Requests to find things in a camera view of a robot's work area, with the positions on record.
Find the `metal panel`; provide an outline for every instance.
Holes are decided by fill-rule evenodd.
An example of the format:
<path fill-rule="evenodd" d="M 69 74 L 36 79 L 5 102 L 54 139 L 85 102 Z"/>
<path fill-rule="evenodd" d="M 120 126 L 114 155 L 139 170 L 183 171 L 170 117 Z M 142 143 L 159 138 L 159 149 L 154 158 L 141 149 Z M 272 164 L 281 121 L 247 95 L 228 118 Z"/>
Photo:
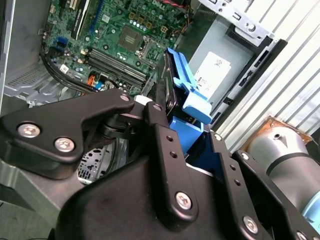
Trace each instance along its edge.
<path fill-rule="evenodd" d="M 307 134 L 320 127 L 319 3 L 255 0 L 248 10 L 250 17 L 274 29 L 288 45 L 217 130 L 230 151 L 239 148 L 268 116 Z"/>
<path fill-rule="evenodd" d="M 10 47 L 15 4 L 16 0 L 5 0 L 1 3 L 1 9 L 5 9 L 0 12 L 1 15 L 4 13 L 4 16 L 1 17 L 2 19 L 4 19 L 4 22 L 1 22 L 2 19 L 0 19 L 0 111 L 7 73 L 8 53 Z"/>

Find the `metal frame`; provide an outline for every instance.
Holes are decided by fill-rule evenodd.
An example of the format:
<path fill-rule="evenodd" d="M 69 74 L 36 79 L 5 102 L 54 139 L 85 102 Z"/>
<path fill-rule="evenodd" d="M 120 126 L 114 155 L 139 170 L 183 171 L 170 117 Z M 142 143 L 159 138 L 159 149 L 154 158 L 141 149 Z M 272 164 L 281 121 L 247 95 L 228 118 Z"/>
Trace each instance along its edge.
<path fill-rule="evenodd" d="M 235 25 L 236 32 L 256 47 L 259 47 L 266 37 L 274 38 L 272 32 L 262 27 L 259 22 L 250 19 L 243 11 L 234 8 L 227 1 L 199 0 L 199 2 Z"/>
<path fill-rule="evenodd" d="M 1 2 L 4 9 L 4 22 L 0 22 L 0 111 L 2 108 L 3 93 L 8 65 L 8 53 L 14 20 L 16 0 L 4 0 Z"/>

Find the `green circuit board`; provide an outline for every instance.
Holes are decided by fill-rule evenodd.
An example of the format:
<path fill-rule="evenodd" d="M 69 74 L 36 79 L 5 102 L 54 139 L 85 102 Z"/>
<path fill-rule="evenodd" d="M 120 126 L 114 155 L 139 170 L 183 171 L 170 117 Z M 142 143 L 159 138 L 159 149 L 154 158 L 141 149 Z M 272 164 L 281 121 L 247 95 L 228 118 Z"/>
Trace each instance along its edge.
<path fill-rule="evenodd" d="M 61 64 L 75 71 L 81 69 L 85 76 L 93 70 L 99 72 L 86 61 L 86 51 L 94 48 L 145 74 L 147 79 L 164 50 L 175 48 L 186 25 L 185 13 L 158 0 L 90 0 L 81 30 L 75 37 L 79 11 L 71 5 L 79 5 L 82 1 L 85 0 L 68 1 L 61 10 L 60 0 L 52 0 L 44 42 L 64 51 L 59 57 Z M 62 48 L 57 45 L 61 38 L 67 40 Z M 141 88 L 132 86 L 130 94 L 136 95 L 140 91 Z"/>

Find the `wire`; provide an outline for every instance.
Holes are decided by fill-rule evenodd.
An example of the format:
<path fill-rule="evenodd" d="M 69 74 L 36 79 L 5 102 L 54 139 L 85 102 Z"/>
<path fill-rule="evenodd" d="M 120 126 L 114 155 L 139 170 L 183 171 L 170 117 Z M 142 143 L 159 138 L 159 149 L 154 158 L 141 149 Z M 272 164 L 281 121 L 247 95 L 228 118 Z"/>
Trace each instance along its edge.
<path fill-rule="evenodd" d="M 158 1 L 160 1 L 160 2 L 162 2 L 162 3 L 164 3 L 164 4 L 169 4 L 169 5 L 171 5 L 171 6 L 173 6 L 173 7 L 177 7 L 177 8 L 184 8 L 184 7 L 185 7 L 185 6 L 183 6 L 183 5 L 176 4 L 176 3 L 171 2 L 171 1 L 169 1 L 169 0 L 158 0 Z"/>
<path fill-rule="evenodd" d="M 77 81 L 71 76 L 61 72 L 59 68 L 57 68 L 57 66 L 51 61 L 50 56 L 48 54 L 45 54 L 43 50 L 40 51 L 40 57 L 42 59 L 44 67 L 47 69 L 50 75 L 60 84 L 86 94 L 99 92 L 99 90 L 95 89 L 94 87 Z"/>
<path fill-rule="evenodd" d="M 95 80 L 96 80 L 96 76 L 95 76 L 95 75 L 91 75 L 91 76 L 89 77 L 88 81 L 87 81 L 87 84 L 88 84 L 89 86 L 93 86 Z"/>

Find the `black cable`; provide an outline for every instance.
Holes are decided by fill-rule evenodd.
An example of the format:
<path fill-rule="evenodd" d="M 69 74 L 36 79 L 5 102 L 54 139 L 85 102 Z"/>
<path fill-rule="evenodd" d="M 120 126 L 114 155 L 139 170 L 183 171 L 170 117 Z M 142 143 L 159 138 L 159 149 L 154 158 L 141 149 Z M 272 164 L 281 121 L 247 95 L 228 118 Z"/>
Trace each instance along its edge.
<path fill-rule="evenodd" d="M 96 88 L 89 86 L 83 82 L 79 82 L 73 79 L 72 77 L 70 77 L 69 75 L 66 75 L 63 72 L 61 72 L 57 68 L 57 66 L 51 61 L 50 56 L 48 54 L 45 54 L 43 50 L 40 51 L 40 57 L 42 59 L 43 65 L 46 68 L 46 70 L 60 84 L 70 89 L 73 89 L 82 93 L 86 93 L 86 94 L 99 92 L 99 90 L 97 90 Z"/>

